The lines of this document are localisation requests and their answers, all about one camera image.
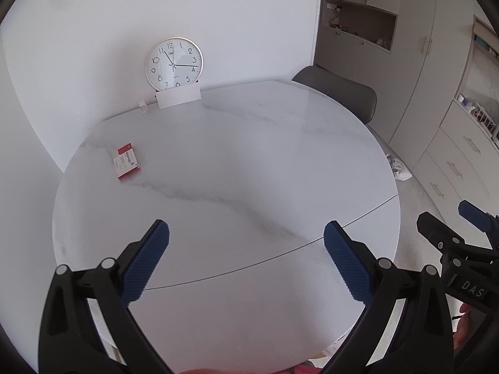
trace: gray chair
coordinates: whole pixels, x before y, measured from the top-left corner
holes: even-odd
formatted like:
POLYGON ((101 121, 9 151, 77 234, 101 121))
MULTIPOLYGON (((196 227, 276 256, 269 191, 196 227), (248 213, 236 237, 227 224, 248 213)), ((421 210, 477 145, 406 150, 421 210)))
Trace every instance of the gray chair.
POLYGON ((305 84, 335 99, 363 123, 373 119, 378 97, 368 86, 337 76, 317 66, 307 66, 302 69, 293 77, 293 81, 305 84))

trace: blue gripper pad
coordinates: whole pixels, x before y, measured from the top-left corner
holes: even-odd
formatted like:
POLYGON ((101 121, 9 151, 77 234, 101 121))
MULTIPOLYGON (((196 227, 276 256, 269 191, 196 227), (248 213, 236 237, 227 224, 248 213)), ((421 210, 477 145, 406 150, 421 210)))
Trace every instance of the blue gripper pad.
POLYGON ((155 229, 141 240, 141 247, 128 264, 121 281, 121 302, 125 307, 140 298, 169 242, 170 230, 163 221, 159 221, 155 229))
POLYGON ((373 298, 371 274, 357 256, 352 244, 352 240, 336 221, 326 225, 324 246, 329 256, 333 259, 353 298, 369 306, 373 298))
POLYGON ((458 210, 459 214, 463 218, 472 223, 482 232, 490 232, 492 230, 490 217, 480 208, 475 207, 472 203, 466 200, 461 201, 458 210))

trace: metal screw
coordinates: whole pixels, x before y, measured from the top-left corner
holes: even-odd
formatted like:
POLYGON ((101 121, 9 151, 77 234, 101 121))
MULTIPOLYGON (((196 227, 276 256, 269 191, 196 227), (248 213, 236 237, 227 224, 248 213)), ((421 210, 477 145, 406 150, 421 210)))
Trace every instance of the metal screw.
POLYGON ((431 264, 429 266, 426 266, 426 272, 430 274, 431 276, 434 276, 435 274, 438 273, 437 269, 435 266, 432 266, 431 264))
POLYGON ((378 261, 378 265, 382 268, 382 269, 389 269, 390 267, 392 267, 392 262, 388 259, 385 259, 385 258, 382 258, 382 259, 379 259, 378 261))
POLYGON ((67 266, 65 264, 61 264, 56 268, 56 274, 58 276, 62 276, 67 271, 67 266))
POLYGON ((111 267, 114 266, 115 260, 111 257, 102 260, 102 263, 100 264, 102 268, 104 269, 110 269, 111 267))

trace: marble tabletop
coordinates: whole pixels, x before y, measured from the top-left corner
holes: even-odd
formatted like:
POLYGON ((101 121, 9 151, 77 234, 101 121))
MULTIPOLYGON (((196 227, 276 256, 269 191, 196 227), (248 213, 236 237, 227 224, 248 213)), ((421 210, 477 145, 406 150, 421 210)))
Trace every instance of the marble tabletop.
POLYGON ((321 244, 325 225, 393 258, 400 208, 365 125, 308 87, 268 81, 94 128, 57 191, 57 263, 94 268, 156 219, 170 244, 130 306, 152 345, 175 372, 274 372, 323 350, 362 311, 321 244), (141 168, 118 180, 113 158, 129 142, 141 168))

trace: red and white box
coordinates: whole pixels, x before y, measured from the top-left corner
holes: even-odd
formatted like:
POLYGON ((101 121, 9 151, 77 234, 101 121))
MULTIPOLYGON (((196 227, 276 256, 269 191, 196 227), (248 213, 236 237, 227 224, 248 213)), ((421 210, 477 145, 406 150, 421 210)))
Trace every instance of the red and white box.
POLYGON ((114 168, 118 179, 140 168, 131 143, 118 149, 118 156, 114 158, 114 168))

